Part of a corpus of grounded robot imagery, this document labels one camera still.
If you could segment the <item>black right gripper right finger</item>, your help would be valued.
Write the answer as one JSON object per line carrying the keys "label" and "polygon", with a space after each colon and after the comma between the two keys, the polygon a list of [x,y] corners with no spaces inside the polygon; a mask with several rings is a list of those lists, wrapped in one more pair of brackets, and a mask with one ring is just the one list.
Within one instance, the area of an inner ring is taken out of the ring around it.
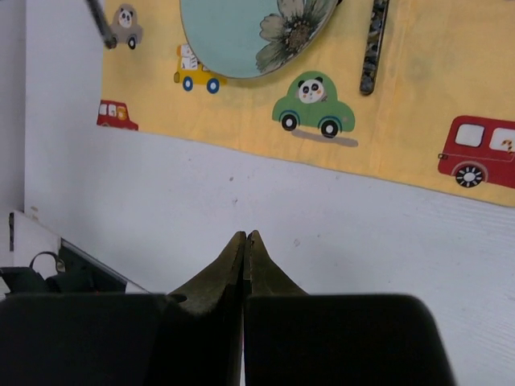
{"label": "black right gripper right finger", "polygon": [[307,292],[298,286],[271,259],[258,230],[253,230],[246,239],[242,261],[243,306],[242,306],[242,353],[244,358],[245,384],[251,385],[251,330],[250,313],[246,303],[251,296],[304,296]]}

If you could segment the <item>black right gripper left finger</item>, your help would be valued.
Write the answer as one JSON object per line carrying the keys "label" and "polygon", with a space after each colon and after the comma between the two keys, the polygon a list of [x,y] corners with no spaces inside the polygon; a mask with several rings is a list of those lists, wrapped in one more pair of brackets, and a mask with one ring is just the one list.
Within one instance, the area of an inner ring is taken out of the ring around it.
{"label": "black right gripper left finger", "polygon": [[239,385],[246,234],[166,296],[152,353],[153,385]]}

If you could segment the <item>green ceramic plate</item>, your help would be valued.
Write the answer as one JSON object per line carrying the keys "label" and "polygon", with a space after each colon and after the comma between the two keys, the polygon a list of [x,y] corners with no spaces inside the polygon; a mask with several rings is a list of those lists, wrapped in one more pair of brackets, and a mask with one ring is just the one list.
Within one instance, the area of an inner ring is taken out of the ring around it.
{"label": "green ceramic plate", "polygon": [[276,72],[311,45],[338,7],[332,0],[187,0],[187,44],[207,68],[232,79]]}

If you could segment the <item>yellow car-print cloth placemat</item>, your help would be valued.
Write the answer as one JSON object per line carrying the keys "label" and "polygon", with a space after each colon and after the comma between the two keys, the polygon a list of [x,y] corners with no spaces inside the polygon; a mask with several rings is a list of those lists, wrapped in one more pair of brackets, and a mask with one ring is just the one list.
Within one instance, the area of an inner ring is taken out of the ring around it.
{"label": "yellow car-print cloth placemat", "polygon": [[107,1],[97,124],[514,205],[514,4],[390,1],[360,93],[373,1],[344,1],[284,67],[232,79],[187,44],[181,1]]}

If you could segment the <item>black-handled metal fork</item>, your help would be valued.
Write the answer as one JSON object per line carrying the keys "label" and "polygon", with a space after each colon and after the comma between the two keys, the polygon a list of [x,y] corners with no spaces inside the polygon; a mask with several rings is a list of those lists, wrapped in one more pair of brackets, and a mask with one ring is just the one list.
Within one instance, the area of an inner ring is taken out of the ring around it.
{"label": "black-handled metal fork", "polygon": [[105,17],[102,5],[98,0],[86,0],[85,3],[93,17],[104,46],[109,50],[114,49],[117,46],[117,41]]}

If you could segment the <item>silver metal spoon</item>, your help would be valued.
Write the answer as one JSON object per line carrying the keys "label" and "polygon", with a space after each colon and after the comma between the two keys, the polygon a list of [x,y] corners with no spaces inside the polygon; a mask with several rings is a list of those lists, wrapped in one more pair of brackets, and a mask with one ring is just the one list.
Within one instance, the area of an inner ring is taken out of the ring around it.
{"label": "silver metal spoon", "polygon": [[367,34],[364,61],[360,76],[360,94],[369,96],[373,93],[379,63],[381,58],[381,48],[385,33],[385,25],[389,12],[390,0],[374,0],[372,12],[369,20],[369,30]]}

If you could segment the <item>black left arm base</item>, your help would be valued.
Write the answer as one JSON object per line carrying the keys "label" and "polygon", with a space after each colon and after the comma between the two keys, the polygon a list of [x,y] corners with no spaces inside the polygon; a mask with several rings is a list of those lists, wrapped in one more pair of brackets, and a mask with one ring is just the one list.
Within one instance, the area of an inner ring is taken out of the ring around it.
{"label": "black left arm base", "polygon": [[[51,257],[56,273],[43,277],[35,270],[38,257]],[[1,267],[1,279],[14,294],[99,294],[124,293],[127,280],[88,258],[49,251],[36,254],[28,266]]]}

